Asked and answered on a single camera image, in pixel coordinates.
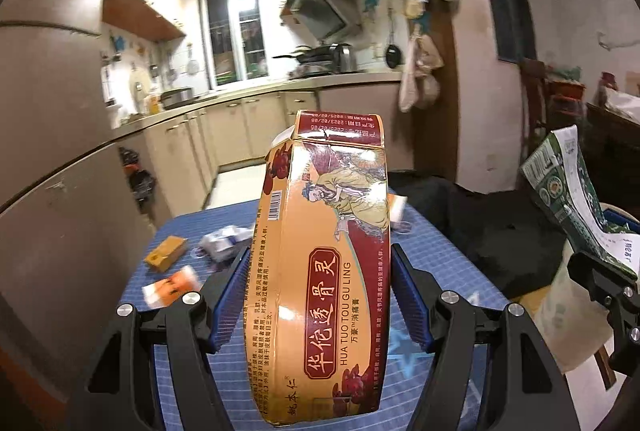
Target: white floor tile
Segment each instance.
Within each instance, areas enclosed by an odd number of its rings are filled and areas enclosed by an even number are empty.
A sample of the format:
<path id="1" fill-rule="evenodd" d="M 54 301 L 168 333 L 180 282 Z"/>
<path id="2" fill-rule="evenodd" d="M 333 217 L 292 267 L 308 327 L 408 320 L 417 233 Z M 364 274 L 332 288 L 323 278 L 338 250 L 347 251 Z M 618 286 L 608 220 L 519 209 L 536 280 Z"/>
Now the white floor tile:
<path id="1" fill-rule="evenodd" d="M 207 209 L 239 204 L 260 198 L 266 164 L 220 173 Z"/>

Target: screw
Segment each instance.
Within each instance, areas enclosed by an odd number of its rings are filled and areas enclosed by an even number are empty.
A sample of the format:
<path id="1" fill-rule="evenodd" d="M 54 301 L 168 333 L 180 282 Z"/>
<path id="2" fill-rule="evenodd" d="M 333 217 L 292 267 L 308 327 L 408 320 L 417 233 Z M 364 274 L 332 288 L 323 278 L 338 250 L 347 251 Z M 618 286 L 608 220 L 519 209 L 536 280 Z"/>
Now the screw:
<path id="1" fill-rule="evenodd" d="M 445 290 L 442 294 L 440 294 L 440 299 L 442 299 L 445 303 L 455 305 L 460 300 L 460 296 L 452 290 Z"/>
<path id="2" fill-rule="evenodd" d="M 133 312 L 133 306 L 130 305 L 129 303 L 124 303 L 124 305 L 120 305 L 116 310 L 116 313 L 121 317 L 126 317 L 132 312 Z"/>
<path id="3" fill-rule="evenodd" d="M 185 305 L 195 305 L 198 301 L 200 301 L 200 294 L 197 292 L 187 292 L 182 296 L 182 302 Z"/>
<path id="4" fill-rule="evenodd" d="M 511 315 L 516 317 L 520 317 L 522 314 L 524 314 L 524 308 L 518 303 L 511 303 L 508 310 Z"/>

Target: illustration of man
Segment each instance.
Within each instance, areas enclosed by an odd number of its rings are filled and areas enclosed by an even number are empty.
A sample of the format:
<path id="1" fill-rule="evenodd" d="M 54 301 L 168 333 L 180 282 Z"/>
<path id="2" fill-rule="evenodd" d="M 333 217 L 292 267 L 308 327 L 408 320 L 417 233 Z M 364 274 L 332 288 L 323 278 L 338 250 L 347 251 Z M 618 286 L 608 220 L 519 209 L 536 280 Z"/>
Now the illustration of man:
<path id="1" fill-rule="evenodd" d="M 389 227 L 385 182 L 359 169 L 340 168 L 324 173 L 316 183 L 305 184 L 302 196 L 310 202 L 322 200 L 335 209 L 338 214 L 335 239 L 340 239 L 340 231 L 348 230 L 349 220 L 380 239 Z"/>

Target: kettle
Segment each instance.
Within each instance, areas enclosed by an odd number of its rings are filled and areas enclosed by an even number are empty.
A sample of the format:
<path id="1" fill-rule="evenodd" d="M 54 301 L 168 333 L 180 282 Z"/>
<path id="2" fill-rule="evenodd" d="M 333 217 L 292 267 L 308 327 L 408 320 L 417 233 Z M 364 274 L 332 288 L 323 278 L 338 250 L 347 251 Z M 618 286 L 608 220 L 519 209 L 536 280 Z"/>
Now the kettle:
<path id="1" fill-rule="evenodd" d="M 334 43 L 331 45 L 332 71 L 334 74 L 348 74 L 358 71 L 356 54 L 348 43 Z"/>

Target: blue checkered tablecloth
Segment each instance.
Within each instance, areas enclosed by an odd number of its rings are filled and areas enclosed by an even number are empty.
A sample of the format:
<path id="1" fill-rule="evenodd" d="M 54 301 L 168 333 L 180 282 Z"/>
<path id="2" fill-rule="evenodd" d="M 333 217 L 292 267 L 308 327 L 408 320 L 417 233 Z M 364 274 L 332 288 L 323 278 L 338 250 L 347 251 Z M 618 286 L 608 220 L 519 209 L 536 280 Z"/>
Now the blue checkered tablecloth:
<path id="1" fill-rule="evenodd" d="M 217 209 L 183 215 L 167 222 L 149 244 L 153 249 L 167 236 L 175 234 L 189 240 L 189 250 L 166 273 L 156 273 L 141 262 L 130 278 L 121 302 L 133 303 L 138 310 L 148 307 L 142 296 L 142 287 L 169 276 L 184 265 L 191 265 L 201 281 L 212 272 L 208 259 L 196 259 L 190 255 L 201 237 L 225 225 L 250 227 L 255 221 L 257 201 L 244 202 Z M 502 309 L 507 300 L 498 289 L 456 249 L 433 225 L 411 206 L 404 211 L 404 220 L 413 224 L 411 234 L 392 233 L 392 242 L 400 243 L 412 265 L 428 270 L 443 289 L 451 289 L 471 303 Z M 395 296 L 391 296 L 388 362 L 382 390 L 380 409 L 375 413 L 345 417 L 342 419 L 298 423 L 290 429 L 331 429 L 350 431 L 404 430 L 411 418 L 427 379 L 433 357 L 424 353 L 408 336 Z M 459 429 L 473 429 L 478 417 L 479 402 L 484 378 L 484 350 L 477 347 L 472 374 L 467 388 L 465 406 Z M 272 430 L 258 413 L 252 398 L 246 372 L 242 318 L 220 353 L 209 356 L 211 371 L 224 401 L 229 418 L 237 431 Z M 162 415 L 167 431 L 182 429 L 178 407 L 171 382 L 171 372 L 166 347 L 156 346 L 156 370 Z"/>

